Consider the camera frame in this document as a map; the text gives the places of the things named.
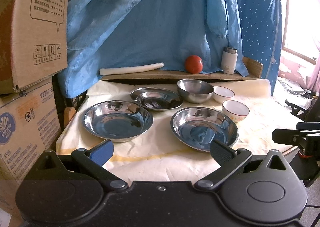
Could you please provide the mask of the white red-rimmed bowl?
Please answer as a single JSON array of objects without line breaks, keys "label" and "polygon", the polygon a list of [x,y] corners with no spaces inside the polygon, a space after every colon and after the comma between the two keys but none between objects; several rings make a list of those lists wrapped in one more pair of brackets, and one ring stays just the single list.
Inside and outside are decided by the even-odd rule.
[{"label": "white red-rimmed bowl", "polygon": [[226,100],[222,103],[222,112],[235,123],[241,122],[249,115],[249,108],[236,100]]},{"label": "white red-rimmed bowl", "polygon": [[223,103],[235,96],[235,93],[226,87],[214,86],[213,99],[218,103]]}]

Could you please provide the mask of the deep steel bowl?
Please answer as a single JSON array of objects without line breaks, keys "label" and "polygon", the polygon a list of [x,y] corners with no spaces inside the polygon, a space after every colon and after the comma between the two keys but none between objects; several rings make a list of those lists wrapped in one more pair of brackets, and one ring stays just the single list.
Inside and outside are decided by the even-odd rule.
[{"label": "deep steel bowl", "polygon": [[201,80],[181,79],[177,82],[177,91],[189,103],[203,103],[213,96],[214,87]]}]

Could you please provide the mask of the small steel plate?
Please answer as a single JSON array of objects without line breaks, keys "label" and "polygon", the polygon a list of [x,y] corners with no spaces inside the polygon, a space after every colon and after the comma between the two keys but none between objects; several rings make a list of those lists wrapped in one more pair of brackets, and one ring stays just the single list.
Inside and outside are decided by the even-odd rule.
[{"label": "small steel plate", "polygon": [[130,93],[130,98],[140,106],[153,111],[166,111],[181,107],[183,99],[175,92],[155,87],[140,87]]}]

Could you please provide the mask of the wooden chair knob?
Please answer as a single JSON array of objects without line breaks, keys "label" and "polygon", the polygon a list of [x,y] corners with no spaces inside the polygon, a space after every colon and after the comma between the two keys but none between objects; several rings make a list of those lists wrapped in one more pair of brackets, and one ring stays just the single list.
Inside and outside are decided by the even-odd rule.
[{"label": "wooden chair knob", "polygon": [[76,114],[74,107],[66,107],[63,113],[63,127],[66,128]]}]

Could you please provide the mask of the cream table cover sheet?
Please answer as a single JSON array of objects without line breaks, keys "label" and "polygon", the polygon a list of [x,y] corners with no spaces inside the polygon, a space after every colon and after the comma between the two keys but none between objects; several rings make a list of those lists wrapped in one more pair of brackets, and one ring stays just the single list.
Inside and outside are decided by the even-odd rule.
[{"label": "cream table cover sheet", "polygon": [[[277,128],[294,129],[298,118],[274,101],[269,81],[231,81],[223,86],[231,89],[235,99],[250,111],[248,117],[238,123],[239,139],[234,148],[246,148],[260,155],[271,149],[287,153],[290,146],[274,143],[272,132]],[[99,144],[100,138],[84,129],[82,114],[103,101],[128,101],[133,89],[133,85],[107,81],[93,85],[57,140],[57,154],[67,155],[78,148],[90,149]],[[151,128],[129,142],[116,143],[113,157],[104,168],[128,183],[135,180],[195,182],[218,169],[218,163],[209,153],[194,150],[174,136],[170,127],[172,115],[173,111],[154,112]]]}]

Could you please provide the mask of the lower cardboard box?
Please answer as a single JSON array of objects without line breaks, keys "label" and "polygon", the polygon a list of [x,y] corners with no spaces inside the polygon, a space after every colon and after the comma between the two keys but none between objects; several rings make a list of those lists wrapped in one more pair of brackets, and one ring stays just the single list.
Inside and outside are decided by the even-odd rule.
[{"label": "lower cardboard box", "polygon": [[52,79],[1,96],[1,226],[22,222],[16,191],[40,154],[53,148],[61,127]]}]

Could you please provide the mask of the cardboard box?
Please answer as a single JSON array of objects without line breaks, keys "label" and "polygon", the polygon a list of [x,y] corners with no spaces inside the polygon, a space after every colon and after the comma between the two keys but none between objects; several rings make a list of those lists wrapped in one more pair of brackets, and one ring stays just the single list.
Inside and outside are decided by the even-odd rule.
[{"label": "cardboard box", "polygon": [[1,94],[67,67],[68,0],[1,0]]},{"label": "cardboard box", "polygon": [[22,222],[16,191],[40,154],[53,148],[61,127],[52,79],[1,96],[1,226]]}]

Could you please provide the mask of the white rolled stick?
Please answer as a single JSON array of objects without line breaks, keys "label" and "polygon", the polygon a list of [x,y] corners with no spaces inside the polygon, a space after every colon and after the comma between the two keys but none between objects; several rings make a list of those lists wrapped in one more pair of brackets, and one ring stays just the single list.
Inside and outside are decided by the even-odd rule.
[{"label": "white rolled stick", "polygon": [[134,67],[120,67],[120,68],[102,68],[99,70],[101,76],[106,75],[119,75],[119,74],[130,74],[130,73],[141,73],[148,72],[151,70],[157,70],[164,67],[164,63],[154,63],[147,64],[143,66],[134,66]]}]

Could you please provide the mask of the wooden shelf board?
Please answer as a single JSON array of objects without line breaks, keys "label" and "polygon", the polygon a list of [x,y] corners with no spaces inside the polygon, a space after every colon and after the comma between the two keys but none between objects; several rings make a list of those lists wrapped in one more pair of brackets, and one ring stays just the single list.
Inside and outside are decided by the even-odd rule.
[{"label": "wooden shelf board", "polygon": [[157,84],[157,83],[171,83],[180,79],[197,79],[208,82],[214,81],[245,81],[245,80],[256,80],[260,79],[263,71],[263,64],[243,57],[243,63],[249,72],[246,77],[241,76],[238,73],[225,74],[222,72],[212,74],[190,74],[187,72],[180,71],[169,71],[169,70],[151,70],[141,73],[131,74],[119,74],[119,75],[105,75],[101,78],[103,81],[117,81],[121,83],[131,85],[141,84]]}]

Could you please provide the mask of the white thermos cup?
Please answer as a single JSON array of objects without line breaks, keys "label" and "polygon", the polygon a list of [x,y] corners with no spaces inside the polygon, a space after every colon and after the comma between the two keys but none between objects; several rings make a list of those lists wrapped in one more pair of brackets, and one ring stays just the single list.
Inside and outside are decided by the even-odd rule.
[{"label": "white thermos cup", "polygon": [[222,52],[221,69],[226,74],[234,74],[238,51],[235,48],[225,47]]}]

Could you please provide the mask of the red tomato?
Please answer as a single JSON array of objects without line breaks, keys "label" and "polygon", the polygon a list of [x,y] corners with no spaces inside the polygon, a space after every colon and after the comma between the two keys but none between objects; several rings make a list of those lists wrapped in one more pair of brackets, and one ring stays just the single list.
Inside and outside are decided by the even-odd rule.
[{"label": "red tomato", "polygon": [[190,74],[199,74],[203,70],[202,59],[197,55],[190,55],[185,59],[184,67]]}]

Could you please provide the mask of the blue cloth garment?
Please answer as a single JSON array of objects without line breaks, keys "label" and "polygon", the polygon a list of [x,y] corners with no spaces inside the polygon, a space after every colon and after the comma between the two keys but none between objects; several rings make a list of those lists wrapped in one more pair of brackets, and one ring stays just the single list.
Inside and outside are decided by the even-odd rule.
[{"label": "blue cloth garment", "polygon": [[237,0],[69,0],[68,66],[57,78],[74,98],[100,80],[102,68],[161,62],[183,70],[199,55],[205,73],[220,70],[226,47],[242,52]]}]

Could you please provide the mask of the upper cardboard box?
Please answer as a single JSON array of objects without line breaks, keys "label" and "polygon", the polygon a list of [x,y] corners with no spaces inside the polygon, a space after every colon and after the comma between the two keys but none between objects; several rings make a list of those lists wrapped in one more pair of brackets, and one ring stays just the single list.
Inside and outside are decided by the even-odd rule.
[{"label": "upper cardboard box", "polygon": [[1,94],[67,67],[68,0],[1,0]]}]

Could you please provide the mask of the blue dotted curtain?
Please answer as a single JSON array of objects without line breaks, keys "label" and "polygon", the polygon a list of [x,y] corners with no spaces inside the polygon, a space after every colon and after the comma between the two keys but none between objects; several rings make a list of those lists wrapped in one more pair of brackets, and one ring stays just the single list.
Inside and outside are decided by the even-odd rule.
[{"label": "blue dotted curtain", "polygon": [[263,64],[262,79],[274,92],[282,46],[281,0],[237,0],[242,54]]}]

